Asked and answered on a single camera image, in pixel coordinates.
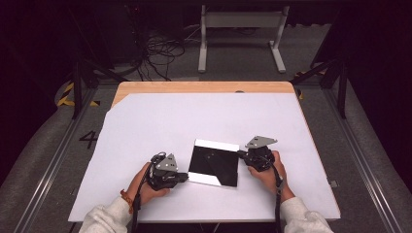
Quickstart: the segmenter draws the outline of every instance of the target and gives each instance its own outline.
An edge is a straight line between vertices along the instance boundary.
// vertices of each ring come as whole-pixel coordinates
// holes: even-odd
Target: wooden table edge
[[[123,82],[119,84],[112,108],[130,93],[294,93],[289,82]]]

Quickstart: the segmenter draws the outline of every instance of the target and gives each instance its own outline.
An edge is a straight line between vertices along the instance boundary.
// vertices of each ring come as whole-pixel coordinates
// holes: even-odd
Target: metal stand
[[[82,110],[83,95],[82,95],[82,81],[85,82],[87,88],[96,88],[99,85],[96,75],[93,70],[98,70],[110,79],[116,80],[119,83],[127,82],[128,80],[113,73],[112,71],[94,63],[91,60],[83,59],[78,56],[78,61],[73,67],[73,84],[75,92],[75,112],[72,119],[76,119],[79,112]]]
[[[345,116],[345,98],[346,98],[346,85],[347,85],[347,76],[346,76],[346,65],[345,62],[339,59],[333,59],[322,63],[315,68],[309,70],[308,72],[300,75],[299,77],[290,81],[291,84],[296,85],[302,81],[305,81],[317,73],[324,71],[326,72],[323,78],[320,81],[321,88],[332,88],[333,84],[336,82],[337,78],[340,77],[339,81],[339,90],[337,97],[337,108],[339,114],[342,118]]]
[[[199,54],[198,72],[206,72],[207,56],[207,27],[276,27],[276,38],[269,42],[278,71],[285,73],[286,68],[279,53],[279,43],[288,17],[289,7],[282,12],[210,12],[206,13],[206,6],[202,5],[201,13],[201,45]]]

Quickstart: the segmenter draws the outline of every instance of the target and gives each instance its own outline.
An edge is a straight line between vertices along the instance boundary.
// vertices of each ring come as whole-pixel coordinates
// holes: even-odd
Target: black object
[[[296,85],[327,69],[320,81],[320,86],[330,89],[340,77],[337,108],[342,118],[346,118],[346,67],[360,47],[359,41],[365,36],[365,26],[373,18],[373,13],[367,10],[366,2],[347,4],[342,7],[310,65],[311,70],[290,81],[291,84]]]
[[[275,162],[275,157],[268,147],[262,147],[248,149],[248,153],[243,157],[243,160],[245,160],[246,165],[254,167],[258,172],[262,172],[271,167],[270,164]]]
[[[80,111],[83,108],[83,95],[82,95],[82,81],[85,82],[87,88],[97,88],[99,85],[99,80],[97,75],[93,73],[93,70],[100,71],[110,79],[121,82],[128,82],[127,79],[119,76],[118,74],[101,67],[99,64],[84,59],[78,54],[77,62],[73,66],[73,77],[72,81],[75,89],[75,111],[73,113],[72,119],[77,118]]]
[[[178,173],[175,156],[171,153],[167,157],[164,153],[157,154],[152,158],[150,172],[146,175],[146,180],[153,190],[162,188],[172,188],[178,183],[188,180],[188,173]]]
[[[132,27],[135,23],[135,18],[131,17],[133,6],[105,3],[63,6],[67,22],[62,33],[77,41],[75,49],[84,57],[105,69],[113,69],[116,64],[134,64],[142,59],[142,48],[135,44],[136,32]]]
[[[177,173],[178,167],[175,156],[171,153],[166,157],[165,152],[160,152],[154,155],[151,159],[151,164],[145,171],[145,175],[140,181],[136,196],[133,201],[133,219],[131,231],[137,232],[137,216],[142,204],[140,190],[145,181],[154,190],[162,188],[173,188],[177,183],[184,183],[188,180],[187,173]]]
[[[235,151],[194,146],[189,171],[216,176],[221,185],[237,186],[237,164]]]
[[[264,138],[255,136],[247,145],[248,152],[239,150],[238,154],[245,160],[246,165],[254,167],[258,172],[263,172],[270,167],[273,168],[273,172],[276,179],[276,209],[275,209],[275,230],[277,233],[282,233],[281,226],[281,194],[284,187],[283,178],[279,175],[278,170],[273,165],[275,157],[272,151],[267,147],[269,144],[276,143],[276,140],[270,138]]]

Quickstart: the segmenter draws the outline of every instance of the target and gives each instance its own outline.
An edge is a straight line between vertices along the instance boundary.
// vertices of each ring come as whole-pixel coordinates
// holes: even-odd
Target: white paper sheet
[[[256,135],[274,138],[288,182],[306,206],[340,218],[333,193],[293,93],[130,94],[107,115],[69,221],[109,205],[160,151],[174,153],[187,172],[195,139],[244,145]],[[179,183],[142,207],[141,222],[261,221],[275,217],[275,198],[239,161],[238,186]]]

